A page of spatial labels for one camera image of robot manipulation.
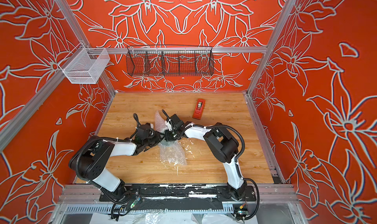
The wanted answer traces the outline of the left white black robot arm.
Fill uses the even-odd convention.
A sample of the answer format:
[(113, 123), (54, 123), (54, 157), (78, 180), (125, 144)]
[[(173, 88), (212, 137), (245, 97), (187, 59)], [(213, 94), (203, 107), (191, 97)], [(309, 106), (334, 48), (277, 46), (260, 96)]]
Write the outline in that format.
[(113, 175), (106, 165), (111, 157), (136, 156), (159, 144), (165, 135), (146, 123), (136, 127), (125, 139), (92, 136), (69, 161), (76, 176), (118, 199), (126, 195), (124, 181)]

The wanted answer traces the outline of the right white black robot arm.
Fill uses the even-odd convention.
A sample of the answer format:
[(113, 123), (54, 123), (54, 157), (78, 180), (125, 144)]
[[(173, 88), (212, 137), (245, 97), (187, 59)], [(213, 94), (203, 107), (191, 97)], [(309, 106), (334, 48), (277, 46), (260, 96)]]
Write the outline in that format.
[(165, 131), (168, 141), (193, 138), (206, 142), (213, 156), (223, 164), (230, 189), (235, 192), (245, 190), (246, 182), (238, 163), (245, 151), (245, 140), (236, 129), (221, 123), (202, 126), (183, 122), (176, 114), (168, 116), (165, 123), (168, 127)]

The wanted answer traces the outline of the pink bubble wrap sheet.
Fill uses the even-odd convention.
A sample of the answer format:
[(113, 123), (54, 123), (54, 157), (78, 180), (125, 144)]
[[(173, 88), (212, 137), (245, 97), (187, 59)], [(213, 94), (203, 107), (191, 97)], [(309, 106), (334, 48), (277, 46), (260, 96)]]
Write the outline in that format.
[[(154, 129), (163, 134), (165, 134), (165, 131), (168, 130), (168, 126), (166, 125), (165, 120), (162, 118), (158, 111), (156, 111), (155, 113)], [(166, 139), (163, 139), (158, 144), (158, 146), (160, 148), (160, 160), (165, 165), (187, 165), (184, 150), (178, 141), (167, 141)]]

